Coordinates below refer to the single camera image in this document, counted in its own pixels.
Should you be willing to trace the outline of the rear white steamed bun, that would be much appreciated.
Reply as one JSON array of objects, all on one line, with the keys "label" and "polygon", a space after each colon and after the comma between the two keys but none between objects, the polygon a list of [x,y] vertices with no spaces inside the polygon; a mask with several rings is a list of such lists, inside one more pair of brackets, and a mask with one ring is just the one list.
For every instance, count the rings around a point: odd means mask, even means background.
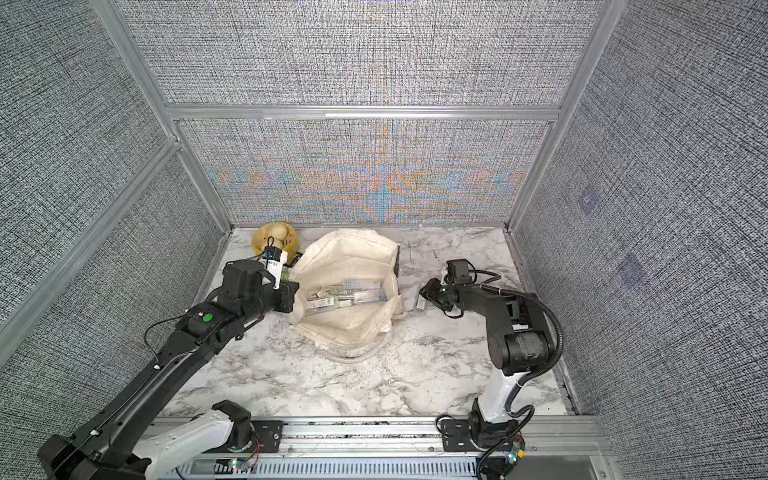
[{"label": "rear white steamed bun", "polygon": [[265,226],[265,235],[283,244],[290,243],[294,237],[294,229],[284,222],[271,222]]}]

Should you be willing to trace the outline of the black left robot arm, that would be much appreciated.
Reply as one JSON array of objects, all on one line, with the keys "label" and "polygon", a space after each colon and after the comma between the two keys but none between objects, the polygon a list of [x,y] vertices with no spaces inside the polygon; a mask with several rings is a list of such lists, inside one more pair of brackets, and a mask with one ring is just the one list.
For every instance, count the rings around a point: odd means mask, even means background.
[{"label": "black left robot arm", "polygon": [[173,396],[231,341],[269,311],[290,313],[299,284],[261,284],[239,297],[219,287],[176,319],[174,332],[136,377],[68,437],[51,436],[38,450],[50,479],[147,479],[152,461],[133,452]]}]

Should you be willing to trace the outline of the clear compass case green label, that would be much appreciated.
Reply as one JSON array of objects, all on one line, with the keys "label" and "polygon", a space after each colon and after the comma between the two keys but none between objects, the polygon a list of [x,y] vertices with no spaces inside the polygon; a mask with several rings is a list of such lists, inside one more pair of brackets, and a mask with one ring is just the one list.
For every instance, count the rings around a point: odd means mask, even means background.
[{"label": "clear compass case green label", "polygon": [[344,280],[340,284],[317,287],[307,293],[307,308],[310,311],[326,311],[386,301],[383,282],[377,280]]}]

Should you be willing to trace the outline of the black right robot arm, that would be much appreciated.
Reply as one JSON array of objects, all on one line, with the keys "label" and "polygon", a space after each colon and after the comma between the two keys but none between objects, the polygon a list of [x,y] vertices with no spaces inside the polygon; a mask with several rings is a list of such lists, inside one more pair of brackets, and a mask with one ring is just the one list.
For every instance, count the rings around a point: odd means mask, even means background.
[{"label": "black right robot arm", "polygon": [[548,325],[540,302],[524,292],[489,284],[448,284],[432,278],[419,295],[450,318],[474,312],[485,319],[494,371],[485,390],[473,401],[467,423],[475,446],[487,449],[520,424],[526,412],[515,401],[526,383],[557,363],[562,335]]}]

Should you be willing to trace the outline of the cream canvas tote bag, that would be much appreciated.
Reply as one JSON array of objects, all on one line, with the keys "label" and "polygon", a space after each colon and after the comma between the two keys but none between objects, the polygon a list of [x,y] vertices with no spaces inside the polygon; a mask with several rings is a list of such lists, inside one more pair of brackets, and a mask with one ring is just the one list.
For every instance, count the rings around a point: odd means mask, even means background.
[{"label": "cream canvas tote bag", "polygon": [[399,253],[398,243],[370,229],[340,229],[316,240],[290,273],[299,284],[290,325],[331,361],[375,356],[403,313]]}]

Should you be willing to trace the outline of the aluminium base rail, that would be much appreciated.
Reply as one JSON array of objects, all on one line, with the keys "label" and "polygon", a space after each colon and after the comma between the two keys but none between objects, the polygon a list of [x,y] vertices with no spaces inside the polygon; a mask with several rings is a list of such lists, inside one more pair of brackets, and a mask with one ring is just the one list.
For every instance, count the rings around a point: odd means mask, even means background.
[{"label": "aluminium base rail", "polygon": [[237,446],[219,412],[158,418],[135,453],[148,479],[618,479],[588,416],[536,416],[480,446],[462,416],[254,418]]}]

